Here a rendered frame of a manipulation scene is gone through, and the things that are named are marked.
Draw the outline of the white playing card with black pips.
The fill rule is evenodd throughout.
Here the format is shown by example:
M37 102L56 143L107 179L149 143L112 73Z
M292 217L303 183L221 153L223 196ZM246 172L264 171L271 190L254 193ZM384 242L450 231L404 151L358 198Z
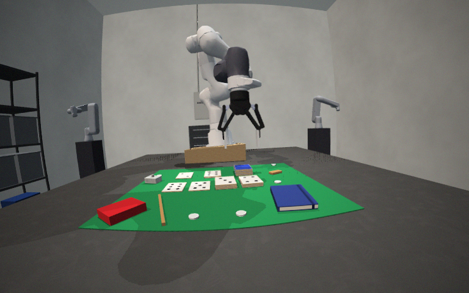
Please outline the white playing card with black pips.
M162 192L182 192L187 183L168 183Z
M194 172L187 172L187 173L179 173L179 175L175 179L189 179L192 178Z
M242 182L242 185L264 183L257 175L239 176L239 179Z
M221 176L220 170L216 170L216 171L205 171L204 178L206 178L206 177L217 177L217 176Z
M215 186L237 185L234 176L215 177Z
M210 190L210 181L191 182L189 192Z

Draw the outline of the blue notebook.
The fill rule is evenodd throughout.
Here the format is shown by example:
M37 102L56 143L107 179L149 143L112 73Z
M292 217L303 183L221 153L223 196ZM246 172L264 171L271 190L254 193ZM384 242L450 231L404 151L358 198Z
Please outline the blue notebook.
M278 212L318 209L318 202L301 184L270 186Z

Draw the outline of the green felt card mat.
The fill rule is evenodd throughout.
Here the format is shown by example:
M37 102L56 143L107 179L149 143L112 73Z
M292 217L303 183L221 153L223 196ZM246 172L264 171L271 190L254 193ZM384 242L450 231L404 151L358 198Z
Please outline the green felt card mat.
M110 226L98 214L82 224L79 229L115 231L215 231L254 228L318 219L364 209L346 197L311 179L294 168L276 165L251 165L253 175L264 182L263 186L242 188L234 167L189 168L159 170L162 181L149 184L143 181L113 203L133 197L146 202L147 211ZM205 171L221 171L221 177L234 176L237 189L216 190L215 178L204 178ZM271 175L269 171L281 170ZM192 178L175 179L179 173L194 172ZM274 181L281 180L276 184ZM191 182L211 181L210 190L189 192ZM187 183L182 192L162 192L168 183ZM301 184L318 202L318 209L278 212L270 186ZM161 223L158 194L161 194L165 226ZM246 211L239 217L237 211ZM199 218L189 219L190 214Z

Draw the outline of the red rectangular block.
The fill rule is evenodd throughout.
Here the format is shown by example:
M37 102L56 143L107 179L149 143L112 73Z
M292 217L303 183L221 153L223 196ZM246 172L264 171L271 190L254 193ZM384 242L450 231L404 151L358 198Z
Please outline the red rectangular block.
M146 202L132 197L97 209L98 217L110 226L145 211Z

